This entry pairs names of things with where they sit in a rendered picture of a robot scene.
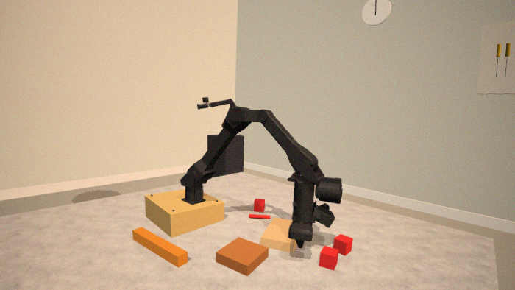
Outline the orange rectangular bar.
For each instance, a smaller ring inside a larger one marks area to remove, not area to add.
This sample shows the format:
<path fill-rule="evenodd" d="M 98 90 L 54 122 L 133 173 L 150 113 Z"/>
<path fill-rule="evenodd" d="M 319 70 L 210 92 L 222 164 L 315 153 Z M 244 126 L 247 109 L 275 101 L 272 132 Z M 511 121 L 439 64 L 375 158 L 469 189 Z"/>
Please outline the orange rectangular bar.
<path fill-rule="evenodd" d="M 177 268 L 188 262 L 188 252 L 155 235 L 154 233 L 151 233 L 143 227 L 134 229 L 132 231 L 132 238 Z"/>

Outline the red flat bar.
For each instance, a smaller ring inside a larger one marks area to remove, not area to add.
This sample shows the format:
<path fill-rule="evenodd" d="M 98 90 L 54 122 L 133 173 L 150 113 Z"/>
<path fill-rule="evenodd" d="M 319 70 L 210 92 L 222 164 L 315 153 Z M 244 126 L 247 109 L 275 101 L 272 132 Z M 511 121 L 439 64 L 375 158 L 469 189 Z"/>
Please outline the red flat bar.
<path fill-rule="evenodd" d="M 270 216 L 267 216 L 267 215 L 257 215 L 257 214 L 249 214 L 249 218 L 254 218 L 254 219 L 270 219 Z"/>

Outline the red cube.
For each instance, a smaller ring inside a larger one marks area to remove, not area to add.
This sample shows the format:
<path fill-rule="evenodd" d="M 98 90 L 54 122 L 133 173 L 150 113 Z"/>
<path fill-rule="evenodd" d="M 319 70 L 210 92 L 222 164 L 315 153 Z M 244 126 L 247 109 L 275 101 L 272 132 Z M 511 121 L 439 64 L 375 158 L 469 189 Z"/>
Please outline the red cube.
<path fill-rule="evenodd" d="M 340 234 L 334 238 L 333 248 L 339 250 L 338 253 L 346 256 L 352 249 L 352 241 L 353 238 Z"/>
<path fill-rule="evenodd" d="M 265 200 L 264 199 L 255 199 L 254 211 L 264 212 L 264 208 L 265 208 Z"/>
<path fill-rule="evenodd" d="M 338 251 L 337 249 L 324 246 L 319 258 L 319 266 L 334 270 L 338 261 Z"/>

